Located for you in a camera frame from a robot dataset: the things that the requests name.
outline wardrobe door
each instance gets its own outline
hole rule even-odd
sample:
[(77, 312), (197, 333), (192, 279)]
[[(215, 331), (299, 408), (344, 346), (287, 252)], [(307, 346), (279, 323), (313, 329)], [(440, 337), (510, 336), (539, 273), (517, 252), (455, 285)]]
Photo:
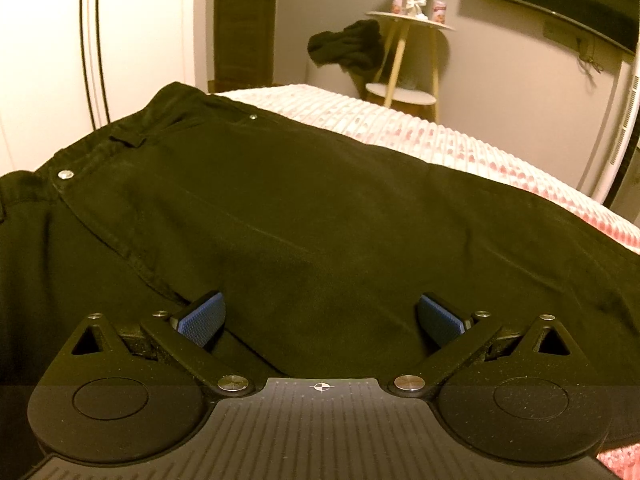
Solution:
[(92, 131), (80, 0), (0, 0), (0, 174), (35, 170)]
[(179, 81), (207, 91), (207, 0), (98, 0), (101, 64), (111, 121)]

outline pink patterned bedding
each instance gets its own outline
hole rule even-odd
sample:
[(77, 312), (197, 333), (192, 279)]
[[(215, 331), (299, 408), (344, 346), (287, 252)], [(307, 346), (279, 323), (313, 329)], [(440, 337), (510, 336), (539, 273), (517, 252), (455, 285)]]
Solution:
[[(631, 222), (519, 158), (450, 128), (308, 85), (220, 95), (366, 144), (525, 189), (564, 207), (640, 254), (640, 229)], [(598, 459), (620, 478), (640, 480), (640, 444), (601, 453)]]

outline metal screw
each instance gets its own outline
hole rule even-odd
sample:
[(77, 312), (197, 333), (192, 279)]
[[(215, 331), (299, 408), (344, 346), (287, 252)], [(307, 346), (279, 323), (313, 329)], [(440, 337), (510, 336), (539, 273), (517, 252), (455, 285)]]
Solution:
[(402, 375), (394, 381), (396, 388), (405, 392), (417, 392), (424, 388), (424, 379), (417, 375)]
[(225, 375), (218, 381), (218, 387), (226, 392), (241, 392), (249, 386), (249, 381), (240, 375)]

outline circular pad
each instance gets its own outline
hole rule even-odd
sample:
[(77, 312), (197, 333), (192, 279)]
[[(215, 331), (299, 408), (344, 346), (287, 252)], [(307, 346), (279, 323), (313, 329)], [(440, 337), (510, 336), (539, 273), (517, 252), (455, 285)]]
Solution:
[(507, 379), (495, 389), (494, 400), (510, 415), (530, 420), (560, 415), (569, 405), (560, 386), (536, 377)]
[(124, 377), (111, 377), (82, 386), (74, 395), (74, 406), (83, 415), (96, 420), (116, 420), (139, 412), (148, 399), (144, 384)]

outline white wall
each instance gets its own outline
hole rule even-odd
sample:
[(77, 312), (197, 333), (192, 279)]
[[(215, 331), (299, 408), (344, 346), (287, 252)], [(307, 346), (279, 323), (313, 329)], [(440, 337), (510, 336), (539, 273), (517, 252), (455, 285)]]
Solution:
[[(341, 30), (389, 1), (278, 0), (274, 81), (303, 82), (311, 35)], [(599, 163), (602, 150), (596, 152), (613, 132), (606, 111), (617, 109), (612, 92), (622, 52), (597, 40), (595, 57), (605, 70), (589, 76), (574, 51), (543, 37), (547, 15), (502, 0), (444, 1), (447, 24), (457, 31), (439, 33), (440, 122), (571, 186), (587, 181), (588, 162)], [(412, 28), (406, 63), (418, 87), (429, 90), (425, 30)]]
[(11, 153), (9, 152), (9, 144), (4, 138), (4, 131), (2, 130), (2, 117), (0, 117), (0, 175), (9, 173), (15, 169), (14, 162), (11, 160)]
[(91, 131), (78, 31), (78, 0), (0, 0), (0, 118), (13, 162), (0, 148), (0, 174), (35, 170)]
[(207, 89), (207, 0), (100, 0), (100, 44), (111, 120), (163, 86)]

